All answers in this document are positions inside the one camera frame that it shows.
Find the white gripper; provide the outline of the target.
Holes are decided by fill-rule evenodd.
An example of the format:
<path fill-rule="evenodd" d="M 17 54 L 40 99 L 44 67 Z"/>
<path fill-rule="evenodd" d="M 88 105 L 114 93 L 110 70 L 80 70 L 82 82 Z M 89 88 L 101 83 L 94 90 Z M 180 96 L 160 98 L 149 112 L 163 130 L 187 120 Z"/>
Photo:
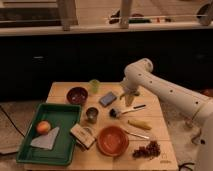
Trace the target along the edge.
<path fill-rule="evenodd" d="M 137 90 L 134 91 L 127 91 L 125 90 L 121 95 L 120 99 L 124 99 L 125 101 L 125 106 L 130 107 L 134 101 L 134 98 L 139 96 L 140 92 Z"/>

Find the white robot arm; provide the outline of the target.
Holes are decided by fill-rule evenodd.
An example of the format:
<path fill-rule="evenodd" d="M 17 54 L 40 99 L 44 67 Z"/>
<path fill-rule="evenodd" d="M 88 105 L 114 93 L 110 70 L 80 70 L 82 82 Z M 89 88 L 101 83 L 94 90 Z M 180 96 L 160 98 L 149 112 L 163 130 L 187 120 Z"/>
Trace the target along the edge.
<path fill-rule="evenodd" d="M 140 86 L 168 101 L 187 118 L 201 126 L 201 136 L 194 171 L 213 171 L 213 98 L 189 90 L 152 74 L 153 64 L 143 58 L 127 65 L 120 85 L 125 105 L 130 106 Z"/>

